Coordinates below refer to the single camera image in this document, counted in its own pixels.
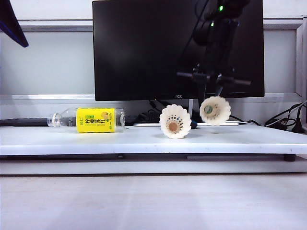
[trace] black monitor screen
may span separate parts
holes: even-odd
[[[104,0],[93,2],[97,101],[198,98],[192,72],[205,46],[192,39],[205,0]],[[210,1],[209,12],[214,6]],[[237,18],[229,65],[251,81],[223,90],[224,97],[264,95],[262,1],[251,0]],[[214,87],[207,87],[207,95]]]

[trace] table surface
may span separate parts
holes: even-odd
[[[305,230],[307,174],[0,177],[4,230]]]
[[[79,134],[75,127],[0,127],[0,154],[307,153],[307,136],[256,125],[203,126],[183,139],[160,127],[130,126],[123,133]]]

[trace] plastic bottle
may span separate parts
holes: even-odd
[[[125,113],[116,108],[69,108],[47,118],[49,127],[77,127],[79,133],[123,132]]]

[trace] shuttlecock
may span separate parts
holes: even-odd
[[[168,105],[160,115],[160,125],[169,138],[184,138],[191,129],[191,119],[187,110],[180,105]]]
[[[204,122],[218,126],[229,119],[229,103],[220,96],[207,98],[201,103],[200,116]]]

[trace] yellow bottle label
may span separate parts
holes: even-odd
[[[104,133],[115,131],[115,108],[78,108],[79,133]]]

